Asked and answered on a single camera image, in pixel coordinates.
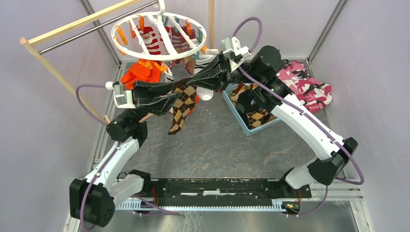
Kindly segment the white sock with black stripes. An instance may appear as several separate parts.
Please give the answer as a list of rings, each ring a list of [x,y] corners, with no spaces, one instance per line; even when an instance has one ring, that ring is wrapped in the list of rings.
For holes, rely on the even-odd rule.
[[[217,54],[218,49],[205,49],[205,53],[195,57],[194,75],[200,74],[200,78],[194,82],[196,85],[196,93],[199,99],[208,101],[213,98],[214,90],[212,89],[209,75],[208,65],[212,63]]]

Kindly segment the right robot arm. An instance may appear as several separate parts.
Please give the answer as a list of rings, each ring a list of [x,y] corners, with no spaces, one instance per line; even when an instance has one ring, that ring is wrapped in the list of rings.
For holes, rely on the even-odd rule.
[[[251,91],[256,103],[285,122],[316,155],[312,161],[292,168],[282,176],[279,191],[283,196],[292,197],[299,188],[314,182],[330,185],[349,162],[357,170],[360,180],[345,179],[344,182],[362,185],[364,175],[352,157],[358,142],[352,137],[339,136],[301,104],[278,77],[284,67],[280,51],[270,45],[263,46],[250,63],[237,68],[232,60],[220,53],[204,70],[189,78],[187,85],[220,91],[229,83],[250,81],[257,84],[257,88]]]

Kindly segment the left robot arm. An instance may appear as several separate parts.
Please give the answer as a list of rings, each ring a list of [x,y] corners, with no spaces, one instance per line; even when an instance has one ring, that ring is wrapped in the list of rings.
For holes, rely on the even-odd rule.
[[[88,232],[95,226],[105,227],[116,206],[136,193],[146,197],[152,191],[152,184],[139,173],[128,174],[118,184],[115,180],[147,138],[144,118],[149,114],[166,114],[180,93],[170,92],[172,82],[136,81],[133,85],[129,97],[136,105],[125,109],[109,123],[100,121],[114,141],[108,154],[84,179],[74,179],[70,184],[70,215],[80,220],[83,231]]]

